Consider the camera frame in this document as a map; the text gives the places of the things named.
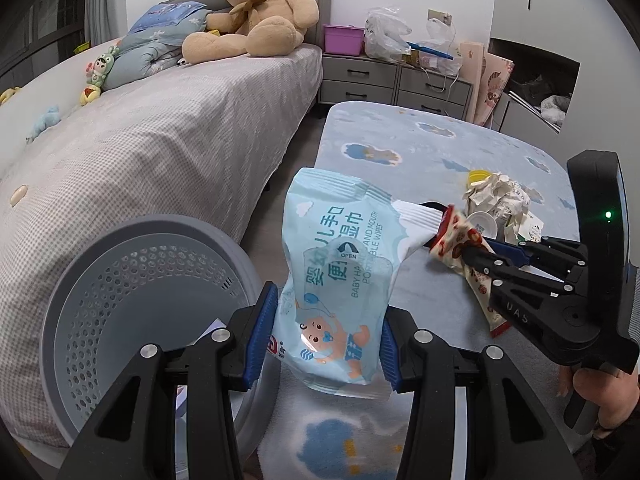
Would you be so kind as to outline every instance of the power socket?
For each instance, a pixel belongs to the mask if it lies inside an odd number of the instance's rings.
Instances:
[[[449,27],[451,26],[451,15],[448,14],[447,12],[440,12],[439,10],[429,9],[429,13],[427,14],[427,20],[430,20],[432,18],[436,18],[440,20],[442,23],[444,23]]]

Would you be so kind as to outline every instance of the small beige object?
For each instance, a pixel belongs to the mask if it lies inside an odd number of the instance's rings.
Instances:
[[[28,189],[29,187],[26,184],[22,184],[22,186],[14,191],[14,194],[11,195],[11,200],[9,200],[11,207],[15,206],[18,202],[20,202],[20,200],[23,199],[23,197],[27,194]]]

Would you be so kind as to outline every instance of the blue pen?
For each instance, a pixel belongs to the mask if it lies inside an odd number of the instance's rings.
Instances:
[[[441,52],[439,50],[433,50],[428,46],[421,46],[417,43],[411,43],[410,41],[406,42],[414,50],[421,50],[422,52],[426,52],[427,54],[433,54],[434,56],[443,57],[444,59],[453,59],[451,54],[447,54],[446,52]]]

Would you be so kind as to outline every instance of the silver bolt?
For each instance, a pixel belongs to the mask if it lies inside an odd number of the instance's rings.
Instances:
[[[498,346],[489,346],[489,348],[486,349],[486,354],[494,360],[500,360],[504,357],[504,352],[502,351],[502,348],[498,347]]]
[[[149,359],[150,357],[153,357],[157,353],[158,353],[158,347],[156,345],[151,345],[151,344],[144,345],[140,349],[140,355],[142,355],[142,357],[144,357],[145,359]]]
[[[227,330],[226,328],[219,328],[211,332],[211,338],[213,339],[213,341],[217,341],[219,343],[226,341],[230,337],[231,332],[229,332],[229,330]]]
[[[414,337],[418,343],[430,343],[433,341],[433,334],[428,330],[418,330],[418,332],[414,334]]]

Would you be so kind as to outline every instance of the large beige teddy bear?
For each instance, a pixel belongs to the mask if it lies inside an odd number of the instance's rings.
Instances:
[[[299,46],[306,30],[318,22],[315,0],[227,0],[228,13],[207,15],[207,29],[222,36],[195,32],[182,44],[189,63],[202,63],[249,53],[286,56]]]

